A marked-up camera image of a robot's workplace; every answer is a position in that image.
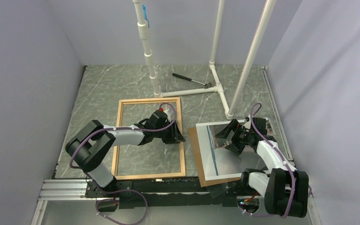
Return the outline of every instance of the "hammer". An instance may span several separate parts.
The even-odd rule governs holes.
[[[195,83],[198,83],[198,84],[202,84],[204,86],[204,88],[211,88],[213,87],[212,83],[202,83],[202,82],[198,82],[198,81],[195,81],[189,77],[186,77],[186,76],[182,76],[182,75],[179,75],[179,74],[175,74],[175,73],[172,73],[173,76],[177,77],[177,78],[180,78],[180,79],[183,79],[183,80],[186,80],[186,81],[193,81]]]

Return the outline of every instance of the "black mounting plate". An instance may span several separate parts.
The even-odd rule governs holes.
[[[132,189],[133,188],[133,182],[131,180],[124,180],[124,181],[118,181],[117,182],[117,189],[118,190],[124,190],[124,189]],[[132,195],[132,192],[125,191],[120,192],[116,195],[116,197],[120,198],[129,198]],[[86,187],[86,198],[107,198],[107,197],[113,197],[113,195],[106,195],[102,194],[99,189],[96,187],[96,185],[89,181],[88,186]]]

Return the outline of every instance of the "hammer handle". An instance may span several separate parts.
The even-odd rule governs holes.
[[[180,74],[172,73],[172,75],[175,76],[175,77],[178,77],[178,78],[180,78],[180,79],[186,80],[186,81],[193,81],[191,78],[188,78],[188,77],[186,77],[186,76],[182,76],[182,75],[180,75]]]

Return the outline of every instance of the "white pvc pipe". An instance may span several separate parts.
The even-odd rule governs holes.
[[[209,65],[215,64],[216,50],[217,50],[217,46],[218,46],[218,38],[220,36],[221,20],[223,18],[224,3],[225,3],[225,0],[220,0],[218,3],[215,37],[213,38],[212,55],[210,57]]]
[[[200,89],[193,89],[193,90],[179,90],[179,91],[172,91],[172,92],[162,92],[162,97],[192,95],[192,94],[199,94],[199,93],[215,92],[217,90],[218,90],[217,87],[212,87],[212,88],[206,88],[206,89],[200,88]]]
[[[224,113],[227,116],[227,113],[228,113],[228,110],[229,110],[228,103],[227,103],[227,100],[226,100],[225,95],[224,95],[223,86],[221,85],[221,83],[220,83],[220,81],[218,79],[218,75],[217,75],[217,72],[216,72],[216,67],[215,67],[215,65],[210,65],[209,68],[212,71],[213,77],[215,78],[217,92],[220,95],[221,103],[223,103],[223,107],[224,107]]]
[[[141,0],[133,0],[137,15],[137,26],[139,28],[140,39],[142,40],[144,48],[145,63],[148,67],[150,74],[151,84],[154,90],[154,95],[159,97],[161,95],[161,87],[159,86],[158,73],[154,69],[154,60],[152,57],[152,50],[150,48],[150,42],[148,40],[148,24],[144,19],[144,11]]]
[[[242,70],[240,81],[238,82],[238,86],[235,91],[230,110],[225,115],[227,118],[232,118],[234,116],[235,107],[238,105],[238,103],[240,101],[242,89],[245,85],[246,78],[248,77],[250,68],[252,67],[253,60],[255,60],[257,49],[259,48],[259,45],[262,41],[263,34],[266,30],[268,21],[270,20],[270,16],[271,16],[272,10],[274,9],[275,2],[276,2],[276,0],[266,0],[262,16],[260,17],[259,24],[257,25],[255,36],[253,37],[252,44],[249,49],[249,53],[247,54],[245,66]]]

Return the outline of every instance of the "hammer head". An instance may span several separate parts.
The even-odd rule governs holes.
[[[211,87],[213,87],[213,85],[212,85],[212,83],[209,82],[209,83],[206,83],[206,84],[205,84],[205,87],[204,87],[204,88],[206,89],[206,88],[211,88]]]

